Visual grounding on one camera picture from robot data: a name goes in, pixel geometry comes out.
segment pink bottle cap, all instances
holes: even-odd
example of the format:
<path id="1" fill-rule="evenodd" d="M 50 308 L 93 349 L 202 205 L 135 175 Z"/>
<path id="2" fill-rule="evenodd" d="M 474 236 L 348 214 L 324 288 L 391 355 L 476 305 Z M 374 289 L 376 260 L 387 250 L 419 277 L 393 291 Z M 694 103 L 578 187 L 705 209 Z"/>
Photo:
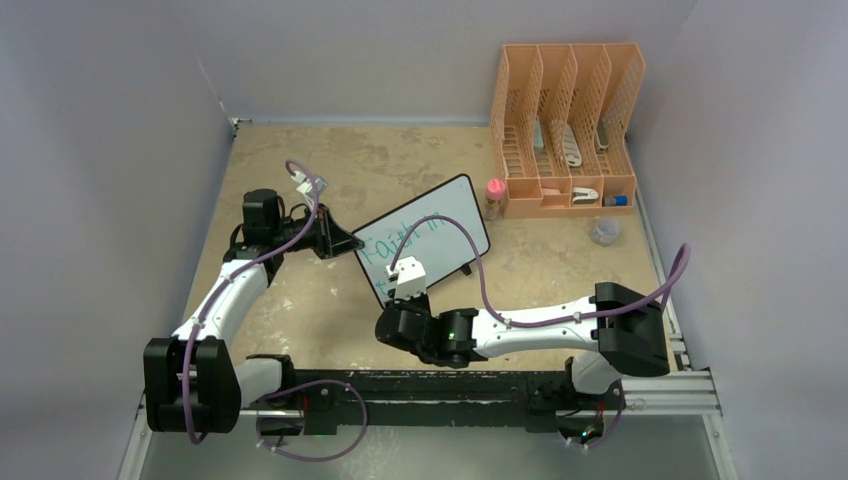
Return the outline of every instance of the pink bottle cap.
<path id="1" fill-rule="evenodd" d="M 503 194 L 506 192 L 506 185 L 503 183 L 503 180 L 499 178 L 493 178 L 489 180 L 489 183 L 486 184 L 486 197 L 491 198 L 492 200 L 500 200 L 503 198 Z"/>

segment whiteboard black frame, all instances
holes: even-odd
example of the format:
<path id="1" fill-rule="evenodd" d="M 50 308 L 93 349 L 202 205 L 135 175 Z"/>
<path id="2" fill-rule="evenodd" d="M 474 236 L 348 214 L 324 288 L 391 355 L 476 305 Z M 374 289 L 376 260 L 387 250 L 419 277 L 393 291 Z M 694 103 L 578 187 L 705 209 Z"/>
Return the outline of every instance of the whiteboard black frame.
<path id="1" fill-rule="evenodd" d="M 431 188 L 430 190 L 427 190 L 426 192 L 424 192 L 424 193 L 422 193 L 422 194 L 418 195 L 417 197 L 415 197 L 415 198 L 413 198 L 413 199 L 411 199 L 411 200 L 409 200 L 409 201 L 407 201 L 407 202 L 405 202 L 405 203 L 403 203 L 403 204 L 401 204 L 401 205 L 399 205 L 399 206 L 397 206 L 397 207 L 393 208 L 392 210 L 389 210 L 388 212 L 386 212 L 386 213 L 384 213 L 384 214 L 380 215 L 379 217 L 377 217 L 377 218 L 375 218 L 375 219 L 371 220 L 370 222 L 368 222 L 368 223 L 366 223 L 366 224 L 363 224 L 363 225 L 361 225 L 361 226 L 357 227 L 357 228 L 356 228 L 356 230 L 352 231 L 351 233 L 353 234 L 353 236 L 355 236 L 355 237 L 359 238 L 356 234 L 357 234 L 357 233 L 359 233 L 359 232 L 360 232 L 361 230 L 363 230 L 364 228 L 369 227 L 369 226 L 371 226 L 371 225 L 373 225 L 373 224 L 375 224 L 375 223 L 379 222 L 379 221 L 380 221 L 380 220 L 382 220 L 383 218 L 388 217 L 389 215 L 391 215 L 391 214 L 393 214 L 393 213 L 397 212 L 398 210 L 400 210 L 400 209 L 402 209 L 402 208 L 406 207 L 406 206 L 407 206 L 407 205 L 409 205 L 410 203 L 415 203 L 415 201 L 416 201 L 416 200 L 418 200 L 418 199 L 420 199 L 421 197 L 423 197 L 423 196 L 425 196 L 425 195 L 429 195 L 429 194 L 433 193 L 434 191 L 436 191 L 436 190 L 438 190 L 438 189 L 440 189 L 440 188 L 442 188 L 442 187 L 446 186 L 447 184 L 449 184 L 449 183 L 451 183 L 451 182 L 455 181 L 456 179 L 458 179 L 458 178 L 460 178 L 460 177 L 465 177 L 465 178 L 467 178 L 467 179 L 468 179 L 468 184 L 471 186 L 471 194 L 472 194 L 472 196 L 473 196 L 473 198 L 474 198 L 474 206 L 475 206 L 475 207 L 477 207 L 477 215 L 480 217 L 480 223 L 483 225 L 483 233 L 486 235 L 486 243 L 487 243 L 488 245 L 486 246 L 486 251 L 484 251 L 484 252 L 480 252 L 480 257 L 482 258 L 482 257 L 483 257 L 483 255 L 485 255 L 485 254 L 489 253 L 489 250 L 491 250 L 491 249 L 492 249 L 492 239 L 491 239 L 491 238 L 489 238 L 489 230 L 486 228 L 486 221 L 483 219 L 483 212 L 481 212 L 481 211 L 480 211 L 480 203 L 479 203 L 479 202 L 477 202 L 476 190 L 474 190 L 474 182 L 473 182 L 473 181 L 471 181 L 471 177 L 470 177 L 470 176 L 468 176 L 468 174 L 467 174 L 467 173 L 460 173 L 459 175 L 457 175 L 457 176 L 455 176 L 455 177 L 451 177 L 451 178 L 449 178 L 448 180 L 445 180 L 444 182 L 442 182 L 442 183 L 440 183 L 440 184 L 436 185 L 435 187 Z M 357 262 L 359 262 L 359 268 L 361 268 L 361 269 L 362 269 L 362 274 L 365 276 L 365 280 L 369 280 L 369 278 L 368 278 L 368 272 L 365 270 L 365 265 L 363 265 L 363 264 L 362 264 L 362 259 L 361 259 L 361 258 L 359 258 L 359 255 L 354 255 L 354 256 L 356 257 L 356 261 L 357 261 Z M 427 288 L 429 289 L 429 288 L 430 288 L 430 287 L 432 287 L 433 285 L 435 285 L 435 284 L 437 284 L 437 283 L 441 282 L 442 280 L 444 280 L 444 279 L 446 279 L 446 278 L 450 277 L 450 276 L 451 276 L 451 275 L 453 275 L 454 273 L 456 273 L 456 272 L 458 272 L 458 271 L 462 270 L 462 268 L 463 268 L 463 267 L 465 267 L 466 265 L 470 265 L 473 261 L 474 261 L 474 259 L 472 258 L 472 259 L 471 259 L 471 260 L 469 260 L 467 263 L 463 263 L 462 265 L 460 265 L 459 267 L 457 267 L 457 268 L 456 268 L 456 270 L 451 271 L 451 272 L 450 272 L 450 273 L 448 273 L 447 275 L 443 276 L 442 278 L 440 278 L 440 279 L 438 279 L 438 280 L 436 280 L 436 281 L 434 281 L 434 282 L 432 282 L 432 283 L 430 283 L 430 282 L 429 282 L 429 279 L 428 279 Z M 377 294 L 377 289 L 375 289 L 375 288 L 374 288 L 374 285 L 372 285 L 372 284 L 371 284 L 370 280 L 368 281 L 368 285 L 370 285 L 370 287 L 371 287 L 371 291 L 374 293 L 374 298 L 376 298 L 376 299 L 377 299 L 377 303 L 379 303 L 379 304 L 380 304 L 380 308 L 382 308 L 382 309 L 384 309 L 384 310 L 385 310 L 386 306 L 385 306 L 385 305 L 383 305 L 383 302 L 380 300 L 380 295 L 379 295 L 379 294 Z"/>

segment floor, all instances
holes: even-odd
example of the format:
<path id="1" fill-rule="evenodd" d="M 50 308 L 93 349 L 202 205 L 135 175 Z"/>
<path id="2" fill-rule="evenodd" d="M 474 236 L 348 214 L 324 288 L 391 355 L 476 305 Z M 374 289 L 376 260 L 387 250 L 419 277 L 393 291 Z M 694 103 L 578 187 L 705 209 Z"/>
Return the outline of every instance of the floor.
<path id="1" fill-rule="evenodd" d="M 283 163 L 296 158 L 323 176 L 322 195 L 335 220 L 354 230 L 460 173 L 476 190 L 495 175 L 487 128 L 243 126 L 203 248 L 188 310 L 212 286 L 229 235 L 241 223 L 242 195 L 273 188 L 298 203 Z M 489 296 L 499 309 L 563 303 L 614 281 L 648 293 L 657 287 L 637 215 L 619 218 L 623 232 L 610 247 L 592 243 L 594 218 L 501 220 L 487 228 L 483 258 Z M 476 275 L 442 281 L 428 293 L 434 312 L 480 307 Z M 374 338 L 380 315 L 355 255 L 321 261 L 311 252 L 287 254 L 282 271 L 256 302 L 230 346 L 233 363 L 253 353 L 286 353 L 298 368 L 432 369 Z M 477 362 L 477 370 L 555 370 L 577 353 L 545 350 Z"/>

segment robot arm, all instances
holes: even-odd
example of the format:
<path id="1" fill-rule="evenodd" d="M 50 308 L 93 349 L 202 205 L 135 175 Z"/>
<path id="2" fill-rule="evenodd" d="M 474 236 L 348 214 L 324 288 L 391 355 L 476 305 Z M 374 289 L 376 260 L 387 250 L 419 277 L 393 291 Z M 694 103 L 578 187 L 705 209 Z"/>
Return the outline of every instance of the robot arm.
<path id="1" fill-rule="evenodd" d="M 311 184 L 302 174 L 294 180 L 303 195 L 307 215 L 286 216 L 282 199 L 273 190 L 262 189 L 244 196 L 244 223 L 236 228 L 215 285 L 202 307 L 169 338 L 154 338 L 144 350 L 145 397 L 148 424 L 154 431 L 186 431 L 181 395 L 181 365 L 192 328 L 201 309 L 207 308 L 198 341 L 194 343 L 190 380 L 191 410 L 198 431 L 226 433 L 232 430 L 238 412 L 265 394 L 280 389 L 292 366 L 284 355 L 257 355 L 233 368 L 226 345 L 232 343 L 248 311 L 267 290 L 283 263 L 283 254 L 270 257 L 241 271 L 245 265 L 291 241 L 303 229 L 308 214 L 317 209 L 309 231 L 289 252 L 311 248 L 321 259 L 362 248 L 361 240 L 339 227 L 326 205 L 314 205 Z M 319 192 L 326 182 L 318 178 Z M 238 242 L 241 230 L 243 241 Z M 215 298 L 211 305 L 206 305 Z"/>
<path id="2" fill-rule="evenodd" d="M 655 377 L 669 373 L 660 305 L 617 317 L 581 321 L 580 314 L 606 311 L 642 298 L 615 283 L 595 285 L 595 295 L 550 307 L 499 312 L 502 322 L 486 310 L 430 313 L 424 267 L 414 257 L 387 267 L 396 282 L 393 300 L 377 321 L 377 339 L 418 356 L 427 364 L 465 368 L 507 353 L 551 348 L 585 350 L 571 366 L 575 389 L 600 394 L 622 374 Z M 575 315 L 569 323 L 533 327 L 551 318 Z M 511 325 L 516 322 L 522 326 Z"/>

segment white wall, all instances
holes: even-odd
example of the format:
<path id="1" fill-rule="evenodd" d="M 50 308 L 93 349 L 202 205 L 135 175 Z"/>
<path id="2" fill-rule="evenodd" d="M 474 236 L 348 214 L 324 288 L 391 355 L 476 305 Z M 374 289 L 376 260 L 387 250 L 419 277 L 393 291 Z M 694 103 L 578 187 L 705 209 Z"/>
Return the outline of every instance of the white wall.
<path id="1" fill-rule="evenodd" d="M 485 123 L 501 44 L 636 41 L 656 67 L 695 0 L 177 3 L 230 116 Z"/>
<path id="2" fill-rule="evenodd" d="M 178 32 L 161 0 L 0 6 L 0 478 L 114 478 L 180 321 L 231 135 Z"/>
<path id="3" fill-rule="evenodd" d="M 844 478 L 848 4 L 699 0 L 633 154 L 745 479 Z"/>

